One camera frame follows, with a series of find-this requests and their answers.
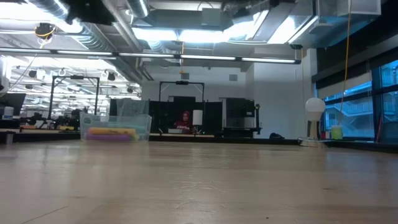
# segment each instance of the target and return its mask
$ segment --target air vent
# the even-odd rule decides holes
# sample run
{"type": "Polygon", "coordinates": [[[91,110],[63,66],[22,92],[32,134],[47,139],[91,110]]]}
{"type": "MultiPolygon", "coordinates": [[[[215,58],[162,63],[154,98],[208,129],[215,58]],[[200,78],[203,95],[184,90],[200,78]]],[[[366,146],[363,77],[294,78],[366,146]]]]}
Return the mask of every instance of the air vent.
{"type": "Polygon", "coordinates": [[[181,73],[181,80],[189,80],[189,73],[181,73]]]}
{"type": "Polygon", "coordinates": [[[231,82],[237,82],[238,81],[238,75],[235,75],[235,74],[229,75],[229,80],[231,82]]]}

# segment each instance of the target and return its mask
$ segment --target clear plastic bin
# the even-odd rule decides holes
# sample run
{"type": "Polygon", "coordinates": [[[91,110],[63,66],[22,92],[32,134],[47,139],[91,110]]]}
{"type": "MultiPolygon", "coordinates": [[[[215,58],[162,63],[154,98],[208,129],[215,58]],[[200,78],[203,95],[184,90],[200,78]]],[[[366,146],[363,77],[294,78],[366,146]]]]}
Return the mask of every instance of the clear plastic bin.
{"type": "Polygon", "coordinates": [[[98,116],[80,113],[81,140],[98,141],[148,141],[152,117],[98,116]]]}

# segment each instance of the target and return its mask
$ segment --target purple object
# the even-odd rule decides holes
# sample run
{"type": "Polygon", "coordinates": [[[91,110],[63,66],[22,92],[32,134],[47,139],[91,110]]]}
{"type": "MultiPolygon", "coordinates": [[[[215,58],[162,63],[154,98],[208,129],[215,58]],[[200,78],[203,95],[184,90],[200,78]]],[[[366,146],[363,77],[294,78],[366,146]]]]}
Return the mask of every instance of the purple object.
{"type": "Polygon", "coordinates": [[[102,141],[131,141],[131,136],[128,134],[86,134],[87,140],[102,140],[102,141]]]}

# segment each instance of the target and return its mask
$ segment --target table surface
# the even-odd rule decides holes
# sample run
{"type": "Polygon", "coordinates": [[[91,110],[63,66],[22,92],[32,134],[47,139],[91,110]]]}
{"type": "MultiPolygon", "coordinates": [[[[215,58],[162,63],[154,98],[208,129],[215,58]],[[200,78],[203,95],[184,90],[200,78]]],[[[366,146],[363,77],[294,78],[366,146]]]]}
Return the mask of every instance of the table surface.
{"type": "Polygon", "coordinates": [[[398,157],[350,149],[30,142],[0,177],[2,224],[398,221],[398,157]]]}

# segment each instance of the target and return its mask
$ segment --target person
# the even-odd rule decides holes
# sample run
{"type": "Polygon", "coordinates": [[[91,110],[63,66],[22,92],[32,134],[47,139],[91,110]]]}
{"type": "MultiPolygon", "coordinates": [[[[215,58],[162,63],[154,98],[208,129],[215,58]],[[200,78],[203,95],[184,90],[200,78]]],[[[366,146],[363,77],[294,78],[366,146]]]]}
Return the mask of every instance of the person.
{"type": "Polygon", "coordinates": [[[189,111],[184,111],[184,113],[182,114],[182,121],[177,121],[174,123],[175,128],[182,129],[183,134],[192,134],[195,132],[195,128],[193,127],[189,116],[189,111]]]}

